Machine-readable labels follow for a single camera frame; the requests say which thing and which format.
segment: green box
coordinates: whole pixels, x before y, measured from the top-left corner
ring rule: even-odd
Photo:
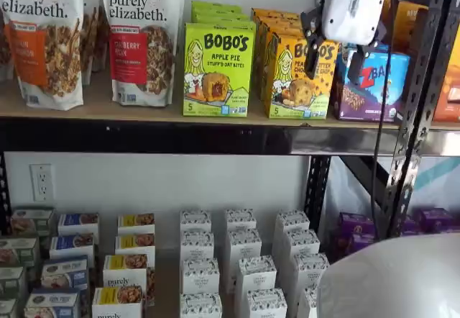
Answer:
[[[253,29],[187,23],[183,114],[245,117],[253,47]]]

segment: snack box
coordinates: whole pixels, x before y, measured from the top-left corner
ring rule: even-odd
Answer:
[[[288,306],[279,288],[248,291],[245,302],[241,318],[286,317]]]
[[[0,265],[23,265],[33,268],[39,264],[38,237],[0,238]]]
[[[118,216],[118,235],[154,234],[154,214],[121,215]]]
[[[343,47],[337,60],[337,80],[333,89],[333,107],[340,120],[380,120],[382,92],[385,84],[388,47],[380,45],[371,52],[362,67],[359,85],[348,78],[355,47]],[[394,122],[396,114],[403,107],[403,90],[410,57],[402,53],[391,55],[391,71],[388,76],[387,100],[384,122]]]
[[[115,238],[116,255],[147,255],[147,267],[155,268],[155,235],[122,235]]]
[[[54,232],[54,219],[55,210],[53,208],[15,209],[11,216],[11,231],[13,235],[46,237]]]
[[[282,236],[288,230],[300,228],[307,230],[310,227],[310,221],[305,212],[293,210],[290,212],[280,212],[275,220],[275,232],[273,233],[272,257],[277,268],[280,268],[282,255]]]
[[[217,259],[184,260],[182,263],[181,293],[218,293],[219,264]]]
[[[183,115],[245,117],[253,47],[253,29],[187,23]]]
[[[180,231],[211,231],[211,213],[205,210],[184,210],[180,213]]]
[[[211,232],[180,233],[180,262],[214,257],[214,235]]]
[[[80,318],[79,290],[34,289],[24,308],[24,318]]]
[[[222,302],[219,294],[181,294],[180,318],[221,318]]]
[[[294,318],[298,314],[298,306],[302,290],[317,286],[323,272],[329,267],[328,258],[323,253],[317,255],[295,255],[290,263],[285,287],[287,315]]]
[[[247,305],[244,300],[248,291],[273,289],[276,281],[276,267],[271,255],[238,260],[238,275],[235,288],[235,317],[242,316]]]
[[[93,318],[142,318],[142,289],[139,286],[96,288]]]
[[[86,255],[45,261],[41,286],[48,289],[78,289],[80,291],[80,316],[90,316],[91,295]]]
[[[224,245],[224,286],[226,293],[234,293],[238,260],[260,256],[262,240],[256,229],[228,231]]]
[[[225,230],[247,230],[257,225],[252,209],[225,209]]]
[[[61,259],[85,255],[89,268],[94,268],[94,238],[92,234],[66,235],[51,239],[50,258]]]
[[[307,77],[304,36],[274,33],[269,42],[265,111],[275,119],[325,119],[339,45],[324,41],[313,80]]]

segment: white box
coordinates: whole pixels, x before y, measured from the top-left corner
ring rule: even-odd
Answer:
[[[285,318],[288,306],[282,290],[248,291],[241,318]]]
[[[218,294],[181,294],[180,318],[221,318],[222,302]]]
[[[224,248],[224,285],[226,293],[233,293],[238,273],[238,260],[260,256],[262,240],[255,229],[228,231]]]
[[[235,316],[242,316],[248,291],[273,289],[276,281],[276,267],[271,255],[238,260],[238,275],[235,288]]]
[[[301,210],[280,212],[276,216],[275,232],[273,233],[272,256],[277,269],[281,266],[282,239],[285,232],[300,228],[307,230],[310,226],[307,215]]]
[[[306,287],[316,286],[328,267],[328,258],[323,253],[294,255],[286,273],[286,287],[283,288],[286,294],[289,318],[294,318],[297,315],[302,290]]]
[[[180,263],[184,260],[214,257],[214,235],[211,232],[180,233]]]
[[[218,293],[219,264],[217,259],[184,260],[181,293]]]
[[[147,266],[155,267],[155,235],[122,235],[115,238],[116,255],[147,255]]]
[[[93,318],[109,317],[142,318],[141,287],[96,288],[93,299]]]
[[[299,311],[297,318],[316,318],[316,294],[317,287],[310,286],[302,290],[300,294]]]
[[[204,210],[185,210],[180,213],[180,231],[210,232],[211,213]]]
[[[257,225],[252,209],[226,209],[224,210],[225,230],[247,230]]]
[[[92,234],[66,235],[51,239],[50,259],[88,256],[88,265],[94,268],[94,238]]]
[[[154,234],[154,214],[118,216],[118,235]]]

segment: cardboard box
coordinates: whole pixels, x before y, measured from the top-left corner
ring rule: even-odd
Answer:
[[[24,318],[80,318],[79,290],[34,289],[24,308]]]
[[[288,230],[295,228],[307,230],[310,227],[307,215],[301,210],[280,212],[275,220],[275,232],[273,233],[272,256],[277,268],[281,265],[282,236]]]
[[[180,233],[180,263],[184,260],[209,259],[214,257],[214,235],[211,232]]]
[[[272,256],[243,258],[238,260],[238,275],[235,288],[235,317],[240,318],[247,305],[244,301],[248,291],[273,289],[276,281],[276,267]]]
[[[92,234],[66,235],[51,239],[51,259],[62,259],[79,255],[87,256],[89,268],[94,268],[94,238]]]
[[[54,219],[55,210],[53,208],[15,209],[11,216],[11,232],[13,235],[46,237],[55,231]]]
[[[380,45],[371,52],[362,67],[362,79],[358,86],[350,82],[348,71],[356,48],[342,48],[337,58],[337,80],[333,88],[333,107],[340,120],[380,120],[383,87],[387,67],[387,46]],[[388,76],[387,100],[384,122],[394,122],[403,107],[403,91],[410,57],[402,53],[391,56],[391,71]]]
[[[286,317],[288,306],[279,288],[248,291],[245,302],[241,318]]]
[[[210,232],[211,213],[205,210],[185,210],[180,212],[180,231]]]
[[[93,318],[142,318],[142,290],[139,286],[96,288]]]
[[[222,302],[218,294],[181,294],[180,318],[221,318]]]
[[[217,259],[184,260],[181,274],[181,293],[218,293],[219,265]]]
[[[122,235],[115,238],[116,255],[147,255],[147,267],[155,268],[155,235]]]
[[[317,286],[323,272],[329,267],[328,258],[323,253],[317,255],[294,255],[284,288],[287,301],[287,315],[294,318],[298,314],[298,306],[302,290]]]
[[[233,293],[238,260],[260,256],[262,240],[256,229],[228,231],[224,247],[224,286],[226,293]]]
[[[253,47],[253,29],[187,23],[183,115],[245,117]]]
[[[78,289],[80,291],[80,316],[90,317],[91,295],[87,256],[45,261],[41,285],[48,289]]]
[[[118,216],[118,235],[154,234],[154,214]]]

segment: small white carton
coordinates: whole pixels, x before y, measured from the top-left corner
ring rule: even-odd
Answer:
[[[222,302],[218,294],[201,293],[180,295],[180,318],[221,317]]]
[[[280,212],[275,220],[275,232],[273,233],[272,256],[276,267],[281,266],[282,239],[285,232],[293,229],[307,230],[310,226],[307,215],[301,210],[291,212]]]
[[[288,306],[282,290],[261,289],[248,291],[246,294],[246,306],[241,318],[285,318]]]
[[[214,257],[214,235],[211,232],[180,233],[180,263],[184,260]]]
[[[182,263],[182,294],[218,293],[219,264],[217,259],[184,260]]]
[[[238,260],[260,256],[262,240],[256,229],[228,231],[224,246],[224,285],[233,293],[238,273]]]
[[[154,214],[118,216],[118,235],[154,234]]]
[[[276,267],[271,255],[238,260],[238,275],[235,288],[235,316],[242,316],[248,291],[273,289],[276,281]]]
[[[226,209],[224,210],[225,230],[247,230],[257,225],[252,209]]]
[[[328,267],[328,258],[323,253],[294,255],[286,273],[286,287],[283,288],[286,294],[289,318],[294,318],[297,315],[302,290],[306,287],[316,286]]]
[[[211,231],[211,213],[205,210],[184,210],[180,213],[180,231]]]

